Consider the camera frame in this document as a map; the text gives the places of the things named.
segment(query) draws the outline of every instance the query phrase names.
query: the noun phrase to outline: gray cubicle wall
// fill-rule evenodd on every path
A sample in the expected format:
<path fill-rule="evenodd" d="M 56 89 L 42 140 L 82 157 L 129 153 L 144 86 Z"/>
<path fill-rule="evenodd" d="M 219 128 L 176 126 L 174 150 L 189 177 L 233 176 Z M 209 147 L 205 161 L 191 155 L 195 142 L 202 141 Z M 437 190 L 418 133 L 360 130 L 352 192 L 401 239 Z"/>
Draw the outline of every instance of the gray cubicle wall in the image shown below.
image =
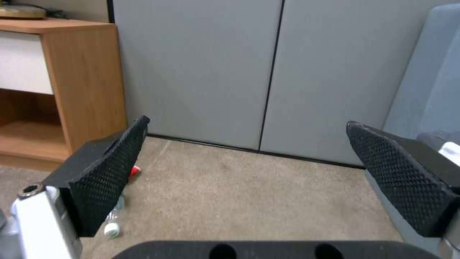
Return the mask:
<path fill-rule="evenodd" d="M 281 0 L 114 0 L 128 119 L 257 149 Z"/>
<path fill-rule="evenodd" d="M 455 0 L 286 0 L 261 150 L 360 164 L 345 135 L 382 128 L 428 11 Z"/>

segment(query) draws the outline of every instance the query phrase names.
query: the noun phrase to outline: wooden shelf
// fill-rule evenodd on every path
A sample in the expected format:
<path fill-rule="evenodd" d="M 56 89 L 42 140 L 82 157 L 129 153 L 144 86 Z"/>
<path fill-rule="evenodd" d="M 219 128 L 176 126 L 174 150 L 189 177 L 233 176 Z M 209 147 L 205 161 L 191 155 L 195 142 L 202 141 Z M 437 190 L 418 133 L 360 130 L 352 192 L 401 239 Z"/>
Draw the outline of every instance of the wooden shelf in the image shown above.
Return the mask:
<path fill-rule="evenodd" d="M 0 126 L 0 154 L 63 162 L 69 151 L 59 122 L 45 118 Z"/>
<path fill-rule="evenodd" d="M 115 24 L 55 18 L 44 20 L 0 19 L 0 30 L 32 34 L 114 27 Z"/>

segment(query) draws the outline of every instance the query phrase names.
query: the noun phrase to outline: beige carpet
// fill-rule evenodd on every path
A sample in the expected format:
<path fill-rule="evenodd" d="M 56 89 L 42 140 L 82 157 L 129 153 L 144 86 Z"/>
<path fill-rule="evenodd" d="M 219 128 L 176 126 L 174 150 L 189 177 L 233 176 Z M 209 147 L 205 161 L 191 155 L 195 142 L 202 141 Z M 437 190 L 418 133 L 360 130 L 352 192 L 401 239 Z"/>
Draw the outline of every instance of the beige carpet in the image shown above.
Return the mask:
<path fill-rule="evenodd" d="M 102 227 L 82 258 L 149 240 L 401 240 L 362 170 L 155 138 L 138 165 L 122 236 Z M 46 175 L 0 166 L 0 208 Z"/>

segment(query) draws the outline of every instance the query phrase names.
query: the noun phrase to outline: wooden cabinet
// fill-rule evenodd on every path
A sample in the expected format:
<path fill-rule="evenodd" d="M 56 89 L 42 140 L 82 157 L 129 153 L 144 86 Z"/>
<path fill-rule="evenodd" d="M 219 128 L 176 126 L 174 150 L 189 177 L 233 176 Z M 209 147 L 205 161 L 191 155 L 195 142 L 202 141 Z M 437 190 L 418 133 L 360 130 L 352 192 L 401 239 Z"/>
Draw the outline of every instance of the wooden cabinet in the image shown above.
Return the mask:
<path fill-rule="evenodd" d="M 50 171 L 126 128 L 114 24 L 0 20 L 0 57 L 0 164 Z"/>

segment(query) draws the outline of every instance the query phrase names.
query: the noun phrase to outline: water bottle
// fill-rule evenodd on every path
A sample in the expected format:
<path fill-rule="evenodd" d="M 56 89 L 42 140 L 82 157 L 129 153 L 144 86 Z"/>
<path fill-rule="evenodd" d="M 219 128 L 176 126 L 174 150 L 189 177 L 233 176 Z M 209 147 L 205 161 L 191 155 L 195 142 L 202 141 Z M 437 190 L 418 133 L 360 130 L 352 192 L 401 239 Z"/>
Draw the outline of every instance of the water bottle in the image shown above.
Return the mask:
<path fill-rule="evenodd" d="M 123 193 L 118 197 L 118 201 L 112 211 L 107 215 L 106 222 L 107 225 L 104 227 L 104 235 L 109 238 L 117 237 L 120 232 L 121 228 L 118 224 L 117 220 L 120 217 L 120 212 L 125 207 L 125 197 Z"/>

